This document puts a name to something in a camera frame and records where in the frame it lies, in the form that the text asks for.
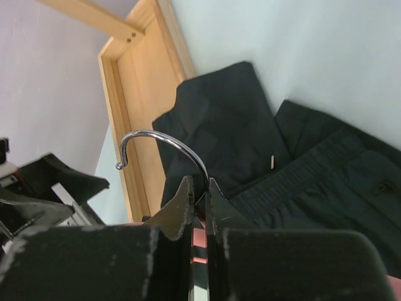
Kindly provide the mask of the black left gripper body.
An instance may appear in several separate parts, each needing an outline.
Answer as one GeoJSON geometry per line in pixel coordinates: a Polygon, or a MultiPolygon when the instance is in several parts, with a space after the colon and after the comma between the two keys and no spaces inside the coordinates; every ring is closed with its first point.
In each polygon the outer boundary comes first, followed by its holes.
{"type": "Polygon", "coordinates": [[[1,137],[1,247],[31,224],[22,196],[27,196],[26,183],[15,164],[8,161],[9,139],[1,137]]]}

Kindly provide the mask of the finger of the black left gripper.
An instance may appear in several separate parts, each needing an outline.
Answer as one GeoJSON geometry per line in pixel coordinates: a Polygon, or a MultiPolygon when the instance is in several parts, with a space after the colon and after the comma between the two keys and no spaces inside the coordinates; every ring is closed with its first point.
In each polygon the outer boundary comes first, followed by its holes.
{"type": "Polygon", "coordinates": [[[75,213],[72,206],[17,194],[1,194],[1,241],[30,226],[54,226],[75,213]]]}
{"type": "Polygon", "coordinates": [[[79,205],[110,187],[106,179],[72,169],[52,153],[20,167],[18,173],[35,196],[54,200],[52,187],[61,184],[79,205]]]}

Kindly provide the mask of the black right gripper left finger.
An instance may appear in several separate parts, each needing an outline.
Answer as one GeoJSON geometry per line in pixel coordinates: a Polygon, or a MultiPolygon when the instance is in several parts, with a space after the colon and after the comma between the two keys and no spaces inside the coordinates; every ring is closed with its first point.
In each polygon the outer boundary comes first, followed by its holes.
{"type": "Polygon", "coordinates": [[[1,262],[2,300],[192,300],[194,184],[141,225],[35,226],[1,262]]]}

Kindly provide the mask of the wooden rack base tray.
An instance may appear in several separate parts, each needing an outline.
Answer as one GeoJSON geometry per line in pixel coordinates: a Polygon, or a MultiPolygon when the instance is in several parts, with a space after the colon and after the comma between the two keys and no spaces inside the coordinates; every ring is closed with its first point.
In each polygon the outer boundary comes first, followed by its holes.
{"type": "MultiPolygon", "coordinates": [[[[123,136],[151,129],[175,104],[181,82],[196,75],[170,1],[139,1],[127,21],[144,31],[131,42],[110,38],[98,55],[116,153],[123,136]]],[[[129,165],[120,171],[130,221],[160,208],[165,172],[155,140],[127,145],[129,165]]]]}

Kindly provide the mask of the wooden rack post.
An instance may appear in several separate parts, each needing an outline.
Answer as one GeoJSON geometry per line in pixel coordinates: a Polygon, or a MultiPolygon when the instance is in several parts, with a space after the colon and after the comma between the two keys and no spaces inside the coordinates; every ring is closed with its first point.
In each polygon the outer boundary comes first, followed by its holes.
{"type": "Polygon", "coordinates": [[[39,2],[124,43],[131,43],[145,35],[141,28],[126,22],[93,1],[40,0],[39,2]]]}

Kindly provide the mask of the dark green shorts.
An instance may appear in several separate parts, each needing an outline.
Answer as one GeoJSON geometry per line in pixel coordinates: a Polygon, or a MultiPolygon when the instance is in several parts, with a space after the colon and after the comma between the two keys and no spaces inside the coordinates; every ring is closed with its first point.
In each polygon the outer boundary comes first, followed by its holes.
{"type": "Polygon", "coordinates": [[[188,145],[257,227],[360,232],[400,276],[396,148],[290,100],[272,113],[247,61],[181,83],[152,127],[188,145]]]}

